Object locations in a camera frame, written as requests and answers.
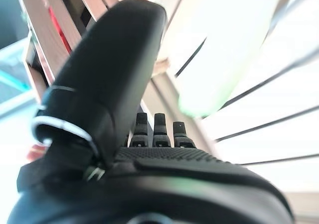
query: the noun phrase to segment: blurry green object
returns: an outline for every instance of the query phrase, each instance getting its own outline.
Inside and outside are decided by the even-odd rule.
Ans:
[[[183,71],[179,107],[207,116],[228,100],[259,52],[278,0],[203,0],[196,10],[207,39]]]

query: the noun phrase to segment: white slat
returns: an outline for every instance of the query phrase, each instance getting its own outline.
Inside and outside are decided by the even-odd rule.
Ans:
[[[49,6],[52,8],[54,15],[63,31],[63,34],[73,50],[79,41],[81,35],[77,30],[63,0],[48,0]]]
[[[19,0],[48,64],[47,76],[55,77],[69,56],[42,0]]]
[[[82,0],[91,16],[97,21],[106,11],[106,6],[102,0]]]

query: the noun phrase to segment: black plastic housing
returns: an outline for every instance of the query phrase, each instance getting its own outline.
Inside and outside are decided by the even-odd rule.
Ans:
[[[88,141],[108,166],[151,78],[166,13],[146,0],[124,0],[83,37],[43,98],[33,134],[44,143],[58,128]]]

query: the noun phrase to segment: wooden frame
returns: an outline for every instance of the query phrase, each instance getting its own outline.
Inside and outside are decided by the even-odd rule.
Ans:
[[[40,45],[40,49],[48,64],[43,70],[46,76],[53,77],[58,74],[66,59],[69,57],[61,37],[51,17],[44,7],[42,0],[19,0],[22,10],[28,17],[31,30]]]
[[[46,90],[46,84],[43,80],[42,75],[30,67],[30,64],[33,63],[34,55],[35,55],[35,48],[31,41],[31,32],[29,32],[28,38],[27,38],[27,45],[24,48],[23,55],[22,55],[22,61],[26,70],[26,73],[29,77],[32,89],[34,91],[35,99],[38,103],[41,102],[43,94]]]

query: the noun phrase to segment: red object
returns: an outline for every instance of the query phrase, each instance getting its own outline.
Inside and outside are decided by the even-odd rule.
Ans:
[[[41,158],[45,154],[46,150],[47,147],[35,144],[28,152],[26,158],[29,162],[33,162],[34,160]]]
[[[71,51],[72,51],[72,49],[71,49],[71,47],[70,47],[68,41],[66,40],[66,38],[65,38],[65,36],[64,36],[64,34],[63,34],[63,31],[62,31],[62,29],[61,29],[61,27],[60,27],[58,21],[56,20],[56,17],[55,17],[55,15],[54,15],[54,12],[53,12],[52,8],[50,8],[50,7],[49,7],[49,14],[50,14],[50,16],[51,16],[51,20],[52,20],[52,22],[53,22],[53,25],[54,25],[55,29],[56,29],[56,30],[59,32],[59,34],[60,34],[60,37],[61,37],[61,39],[62,39],[62,42],[63,42],[63,44],[64,44],[66,50],[67,50],[67,51],[69,52],[69,54],[70,54]]]

